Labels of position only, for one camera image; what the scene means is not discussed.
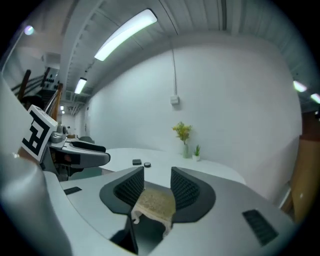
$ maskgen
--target yellow flowers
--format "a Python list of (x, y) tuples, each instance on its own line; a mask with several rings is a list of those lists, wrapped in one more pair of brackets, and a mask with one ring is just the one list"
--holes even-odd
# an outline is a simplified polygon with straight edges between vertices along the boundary
[(172, 127), (172, 130), (176, 131), (177, 137), (182, 140), (184, 144), (186, 144), (186, 140), (189, 139), (191, 129), (191, 125), (185, 125), (181, 121), (176, 126)]

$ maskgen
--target fluorescent ceiling light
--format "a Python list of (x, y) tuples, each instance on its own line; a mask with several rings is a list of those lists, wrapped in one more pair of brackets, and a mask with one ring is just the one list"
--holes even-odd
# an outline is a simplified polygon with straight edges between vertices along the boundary
[(320, 96), (317, 93), (311, 95), (311, 99), (313, 99), (316, 103), (320, 104)]
[(119, 27), (101, 46), (96, 59), (104, 61), (119, 45), (138, 31), (157, 22), (157, 17), (149, 9), (143, 10)]
[(80, 80), (79, 80), (78, 84), (76, 85), (74, 93), (80, 94), (82, 89), (85, 87), (86, 82), (87, 82), (87, 79), (80, 77)]
[(298, 81), (293, 81), (293, 86), (300, 93), (302, 93), (305, 90), (307, 90), (307, 87), (305, 87), (302, 83), (300, 83)]

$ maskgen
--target small white pot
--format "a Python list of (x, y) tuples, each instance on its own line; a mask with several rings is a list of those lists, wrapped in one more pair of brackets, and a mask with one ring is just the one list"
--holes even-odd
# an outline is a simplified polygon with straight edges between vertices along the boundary
[(199, 161), (200, 160), (200, 155), (192, 155), (192, 159), (194, 160), (194, 161)]

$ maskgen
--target green plant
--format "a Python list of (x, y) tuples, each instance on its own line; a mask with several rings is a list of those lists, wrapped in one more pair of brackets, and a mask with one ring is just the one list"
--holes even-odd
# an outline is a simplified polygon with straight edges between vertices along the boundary
[(196, 145), (195, 151), (193, 153), (196, 157), (198, 157), (200, 155), (200, 146), (199, 145)]
[(190, 131), (192, 129), (191, 125), (185, 125), (183, 122), (179, 122), (176, 126), (172, 127), (177, 133), (177, 137), (186, 144), (186, 140), (189, 139)]

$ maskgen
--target ceiling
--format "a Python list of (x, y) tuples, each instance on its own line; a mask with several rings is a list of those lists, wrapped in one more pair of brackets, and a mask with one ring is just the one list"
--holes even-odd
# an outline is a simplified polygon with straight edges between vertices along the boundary
[(60, 54), (71, 15), (79, 0), (43, 1), (27, 18), (32, 35), (21, 35), (16, 48), (39, 60), (46, 67), (60, 68)]
[[(151, 9), (157, 22), (122, 43), (105, 61), (94, 55), (108, 37), (127, 20)], [(271, 2), (264, 0), (80, 0), (65, 32), (60, 63), (60, 80), (65, 85), (63, 100), (72, 114), (90, 98), (94, 87), (130, 55), (161, 39), (200, 31), (225, 31), (231, 35), (253, 35), (275, 44), (294, 80), (308, 87), (299, 93), (303, 112), (318, 105), (310, 99), (320, 92), (316, 64), (293, 24)], [(80, 95), (74, 90), (80, 77), (87, 84)]]

